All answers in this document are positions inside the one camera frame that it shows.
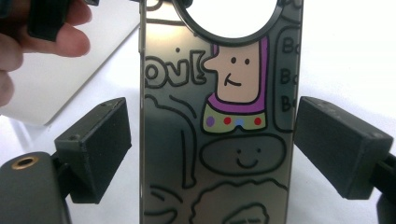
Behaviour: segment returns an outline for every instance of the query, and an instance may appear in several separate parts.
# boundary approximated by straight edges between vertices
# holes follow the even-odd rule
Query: cartoon drawing
[[[286,204],[287,195],[287,188],[274,179],[220,183],[203,191],[193,204],[190,223],[284,223],[284,215],[276,209]]]
[[[214,57],[204,62],[217,72],[216,91],[207,98],[203,128],[208,133],[228,133],[236,127],[266,127],[265,85],[267,37],[241,48],[213,46]]]
[[[143,223],[285,223],[302,12],[296,1],[278,1],[286,8],[271,30],[239,47],[192,32],[172,2],[149,5]]]
[[[230,137],[203,147],[201,163],[220,175],[262,175],[275,170],[286,156],[284,141],[270,134]]]

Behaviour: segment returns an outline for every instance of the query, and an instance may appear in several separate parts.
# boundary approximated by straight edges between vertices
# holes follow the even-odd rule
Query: black doodle
[[[286,221],[303,1],[277,5],[268,34],[238,48],[156,14],[172,3],[148,7],[143,223]]]

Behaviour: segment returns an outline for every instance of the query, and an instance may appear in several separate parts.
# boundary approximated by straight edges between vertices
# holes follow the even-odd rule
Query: smiley face
[[[202,164],[220,175],[260,175],[275,170],[284,160],[286,145],[274,135],[220,139],[204,146]]]
[[[218,73],[216,94],[224,102],[251,103],[261,84],[259,42],[239,48],[219,47],[204,67]]]

